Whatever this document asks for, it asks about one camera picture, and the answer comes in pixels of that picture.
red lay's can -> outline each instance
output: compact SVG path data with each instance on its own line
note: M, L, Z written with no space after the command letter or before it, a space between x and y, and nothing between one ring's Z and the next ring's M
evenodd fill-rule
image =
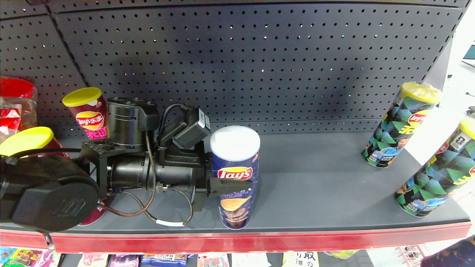
M252 218L259 178L259 135L244 126L228 126L211 136L211 167L221 179L251 181L249 189L218 197L219 217L224 226L239 230Z
M90 140L107 138L107 103L96 87L86 87L69 93L63 104L84 129Z

gray shelf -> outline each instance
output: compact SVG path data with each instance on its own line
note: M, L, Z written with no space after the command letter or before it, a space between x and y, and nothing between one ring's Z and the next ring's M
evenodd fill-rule
M240 232L370 230L426 227L470 221L449 199L430 216L416 218L403 212L393 192L419 167L403 151L388 169L368 165L360 150L370 133L317 133L262 135L260 150L261 191L253 218ZM62 141L79 147L79 139ZM134 192L143 201L149 192ZM112 207L123 212L139 209L128 196L118 196ZM174 192L159 194L149 211L164 220L183 221L188 215L185 199ZM3 229L20 229L3 224ZM124 218L107 213L87 227L66 233L162 234L231 232L219 220L216 199L208 199L183 228L157 225L145 215Z

potato chip image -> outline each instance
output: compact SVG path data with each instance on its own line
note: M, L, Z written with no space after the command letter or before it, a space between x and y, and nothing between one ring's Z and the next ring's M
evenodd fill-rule
M248 198L245 199L225 199L221 200L221 206L223 209L227 211L235 211L239 209L246 201L248 201L251 197L249 196Z

green patterned chip can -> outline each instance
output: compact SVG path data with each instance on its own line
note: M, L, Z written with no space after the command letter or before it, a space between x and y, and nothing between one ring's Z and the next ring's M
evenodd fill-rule
M425 217L474 176L475 120L467 117L394 198L405 212Z
M439 103L440 95L440 90L430 85L403 83L364 148L363 159L378 168L389 167L426 115Z

blue lay's can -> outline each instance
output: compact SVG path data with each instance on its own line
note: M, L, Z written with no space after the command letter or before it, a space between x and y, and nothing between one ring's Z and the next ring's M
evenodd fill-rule
M251 221L257 194L260 145L259 135L244 126L224 127L211 136L213 175L252 182L247 190L218 197L221 222L229 229L242 229Z

